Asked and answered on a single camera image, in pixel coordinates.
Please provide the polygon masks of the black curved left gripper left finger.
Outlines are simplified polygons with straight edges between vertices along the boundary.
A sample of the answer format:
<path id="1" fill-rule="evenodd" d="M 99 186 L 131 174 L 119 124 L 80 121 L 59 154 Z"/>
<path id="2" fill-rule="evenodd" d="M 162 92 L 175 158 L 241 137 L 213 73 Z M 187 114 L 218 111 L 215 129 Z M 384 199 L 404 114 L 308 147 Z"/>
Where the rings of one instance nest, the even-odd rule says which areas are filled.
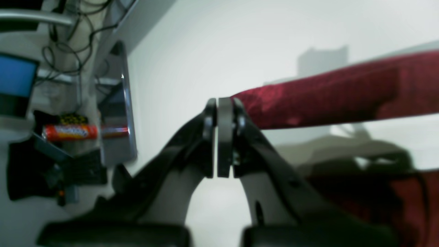
<path id="1" fill-rule="evenodd" d="M 189 247 L 185 220 L 193 192 L 213 177 L 216 100 L 183 125 L 134 177 L 115 171 L 115 194 L 70 221 L 50 223 L 45 247 Z"/>

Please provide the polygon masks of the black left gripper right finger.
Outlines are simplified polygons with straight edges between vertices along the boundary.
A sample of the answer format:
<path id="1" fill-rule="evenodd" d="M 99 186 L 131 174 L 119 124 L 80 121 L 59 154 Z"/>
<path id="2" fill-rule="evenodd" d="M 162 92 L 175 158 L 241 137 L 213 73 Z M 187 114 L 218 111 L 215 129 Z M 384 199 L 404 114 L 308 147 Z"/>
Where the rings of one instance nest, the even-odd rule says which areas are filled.
<path id="1" fill-rule="evenodd" d="M 273 148 L 238 99 L 218 100 L 218 176 L 233 170 L 251 216 L 242 247 L 397 247 L 387 227 L 325 200 Z"/>

